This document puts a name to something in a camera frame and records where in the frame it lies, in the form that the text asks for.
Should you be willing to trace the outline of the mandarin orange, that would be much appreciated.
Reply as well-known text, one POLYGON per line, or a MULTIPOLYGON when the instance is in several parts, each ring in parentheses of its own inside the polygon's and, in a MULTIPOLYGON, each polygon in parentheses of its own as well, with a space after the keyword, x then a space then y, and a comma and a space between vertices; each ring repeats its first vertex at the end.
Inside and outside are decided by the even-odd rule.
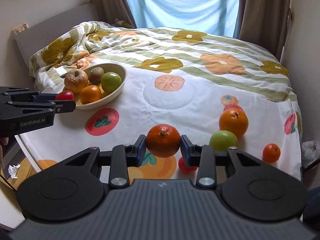
POLYGON ((180 144, 180 133, 174 126, 167 124, 153 126, 146 136, 146 148, 159 158, 169 158, 175 155, 180 144))

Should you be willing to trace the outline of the small tangerine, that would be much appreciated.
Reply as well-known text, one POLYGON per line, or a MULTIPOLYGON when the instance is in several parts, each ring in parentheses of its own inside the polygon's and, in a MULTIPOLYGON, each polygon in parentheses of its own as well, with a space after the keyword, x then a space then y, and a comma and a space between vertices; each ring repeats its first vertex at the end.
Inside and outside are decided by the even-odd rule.
POLYGON ((267 144, 263 149, 263 161, 266 163, 275 163, 280 158, 280 148, 276 144, 267 144))

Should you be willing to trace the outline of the brown curtain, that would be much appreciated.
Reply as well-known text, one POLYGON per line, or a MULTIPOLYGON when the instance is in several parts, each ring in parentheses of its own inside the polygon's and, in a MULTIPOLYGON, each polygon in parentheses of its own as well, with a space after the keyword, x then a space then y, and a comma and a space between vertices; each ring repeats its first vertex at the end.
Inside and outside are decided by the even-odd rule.
POLYGON ((99 18, 109 24, 120 19, 136 28, 135 19, 127 0, 91 0, 95 4, 99 18))
POLYGON ((239 0, 236 37, 267 49, 278 60, 285 44, 291 0, 239 0))

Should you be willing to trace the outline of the floral striped duvet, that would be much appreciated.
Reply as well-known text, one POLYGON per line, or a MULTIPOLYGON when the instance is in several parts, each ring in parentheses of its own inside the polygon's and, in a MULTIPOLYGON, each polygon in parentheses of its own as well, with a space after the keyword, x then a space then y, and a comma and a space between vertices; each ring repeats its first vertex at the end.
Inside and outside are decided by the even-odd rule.
POLYGON ((179 70, 217 85, 296 101, 288 70, 266 49, 236 38, 174 28, 128 29, 88 21, 74 26, 31 56, 39 90, 62 82, 65 71, 103 62, 166 74, 179 70))

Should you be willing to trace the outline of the grey bed headboard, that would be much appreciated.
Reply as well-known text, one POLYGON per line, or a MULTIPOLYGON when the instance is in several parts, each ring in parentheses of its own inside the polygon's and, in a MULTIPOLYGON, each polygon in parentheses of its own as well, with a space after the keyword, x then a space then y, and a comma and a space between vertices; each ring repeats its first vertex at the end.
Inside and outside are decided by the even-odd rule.
POLYGON ((29 66, 30 58, 50 42, 85 22, 97 21, 99 16, 94 3, 87 3, 52 16, 14 37, 14 44, 22 66, 29 66))

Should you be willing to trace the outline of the kiwi with green sticker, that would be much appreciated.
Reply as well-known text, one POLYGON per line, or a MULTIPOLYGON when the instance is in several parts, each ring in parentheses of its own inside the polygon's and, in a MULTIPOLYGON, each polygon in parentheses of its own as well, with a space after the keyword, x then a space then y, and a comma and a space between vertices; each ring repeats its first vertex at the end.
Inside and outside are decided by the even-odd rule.
POLYGON ((103 68, 101 67, 94 67, 90 70, 88 74, 88 80, 90 83, 94 85, 98 85, 101 83, 101 78, 105 74, 103 68))

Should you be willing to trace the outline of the orange in bowl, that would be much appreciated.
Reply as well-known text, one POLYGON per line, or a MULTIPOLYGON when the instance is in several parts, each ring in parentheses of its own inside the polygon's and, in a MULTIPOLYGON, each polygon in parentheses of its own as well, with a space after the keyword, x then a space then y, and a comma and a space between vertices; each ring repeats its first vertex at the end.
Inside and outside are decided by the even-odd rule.
POLYGON ((101 99, 101 97, 101 90, 96 85, 85 87, 79 94, 79 100, 83 105, 98 101, 101 99))

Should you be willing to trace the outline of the green apple in bowl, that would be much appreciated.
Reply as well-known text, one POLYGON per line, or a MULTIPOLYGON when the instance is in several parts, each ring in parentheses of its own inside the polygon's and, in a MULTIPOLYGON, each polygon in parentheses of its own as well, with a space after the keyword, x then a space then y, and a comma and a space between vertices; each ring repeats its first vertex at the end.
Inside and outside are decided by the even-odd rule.
POLYGON ((108 94, 114 92, 122 82, 122 78, 115 72, 106 72, 101 77, 101 87, 108 94))

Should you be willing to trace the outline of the small red tomato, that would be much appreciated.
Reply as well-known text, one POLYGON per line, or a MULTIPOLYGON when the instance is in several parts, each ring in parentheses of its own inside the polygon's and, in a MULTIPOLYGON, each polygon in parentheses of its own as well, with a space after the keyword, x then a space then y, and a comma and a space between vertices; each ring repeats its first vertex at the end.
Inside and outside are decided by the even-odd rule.
POLYGON ((74 100, 74 94, 70 90, 65 90, 55 97, 55 101, 74 100))

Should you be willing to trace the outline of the large orange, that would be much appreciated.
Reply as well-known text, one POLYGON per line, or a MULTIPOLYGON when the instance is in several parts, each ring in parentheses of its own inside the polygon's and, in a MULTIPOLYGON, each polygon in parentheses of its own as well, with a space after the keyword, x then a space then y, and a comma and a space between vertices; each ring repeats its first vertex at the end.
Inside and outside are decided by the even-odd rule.
POLYGON ((240 139, 242 138, 248 129, 248 117, 247 115, 236 108, 231 108, 224 111, 219 118, 219 128, 235 134, 240 139))

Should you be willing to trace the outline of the crumpled white paper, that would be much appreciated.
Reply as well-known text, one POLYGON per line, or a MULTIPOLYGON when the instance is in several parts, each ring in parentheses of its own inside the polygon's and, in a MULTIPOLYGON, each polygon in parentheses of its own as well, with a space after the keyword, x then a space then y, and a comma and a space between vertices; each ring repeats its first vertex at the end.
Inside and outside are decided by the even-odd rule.
POLYGON ((9 165, 8 172, 11 179, 17 179, 17 172, 20 169, 20 164, 17 165, 9 165))

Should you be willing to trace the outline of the brown left curtain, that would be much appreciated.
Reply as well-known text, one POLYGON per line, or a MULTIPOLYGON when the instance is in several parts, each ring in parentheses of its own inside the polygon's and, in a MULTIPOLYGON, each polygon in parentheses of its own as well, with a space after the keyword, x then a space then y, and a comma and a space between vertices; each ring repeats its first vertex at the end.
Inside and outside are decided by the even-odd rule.
POLYGON ((135 19, 127 0, 91 0, 95 4, 99 18, 109 24, 120 19, 136 28, 135 19))

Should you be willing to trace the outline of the white fruit print cloth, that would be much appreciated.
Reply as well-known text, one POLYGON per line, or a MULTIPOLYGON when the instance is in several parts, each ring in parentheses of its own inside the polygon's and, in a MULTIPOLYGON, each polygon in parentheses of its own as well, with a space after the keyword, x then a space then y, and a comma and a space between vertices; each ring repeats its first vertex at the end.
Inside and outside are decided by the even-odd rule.
POLYGON ((221 86, 206 79, 206 72, 192 76, 174 70, 184 79, 175 92, 155 87, 159 72, 129 68, 123 91, 107 105, 92 110, 58 114, 51 127, 19 136, 19 142, 37 170, 41 160, 60 162, 91 146, 109 151, 120 144, 132 144, 157 124, 174 126, 180 134, 198 145, 207 144, 219 129, 224 106, 221 98, 238 99, 248 117, 248 130, 239 148, 261 158, 267 144, 280 147, 276 167, 300 179, 301 151, 298 131, 288 133, 288 124, 296 123, 296 103, 270 101, 266 97, 221 86))

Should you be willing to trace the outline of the green apple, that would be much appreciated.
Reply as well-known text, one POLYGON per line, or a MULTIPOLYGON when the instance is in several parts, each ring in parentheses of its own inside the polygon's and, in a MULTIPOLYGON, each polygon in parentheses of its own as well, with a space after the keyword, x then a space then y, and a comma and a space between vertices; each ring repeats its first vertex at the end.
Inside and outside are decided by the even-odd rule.
POLYGON ((108 94, 114 92, 122 82, 122 78, 115 72, 106 72, 101 77, 101 87, 108 94))
POLYGON ((219 130, 210 138, 209 145, 215 151, 227 151, 231 146, 238 146, 238 139, 236 135, 227 130, 219 130))

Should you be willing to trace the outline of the light blue window sheet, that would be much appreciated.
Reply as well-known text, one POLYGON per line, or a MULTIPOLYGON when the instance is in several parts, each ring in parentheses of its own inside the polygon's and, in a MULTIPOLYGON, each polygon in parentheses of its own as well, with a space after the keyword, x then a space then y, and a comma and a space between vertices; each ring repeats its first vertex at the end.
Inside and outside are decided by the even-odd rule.
POLYGON ((239 0, 127 0, 139 28, 170 27, 235 37, 239 0))

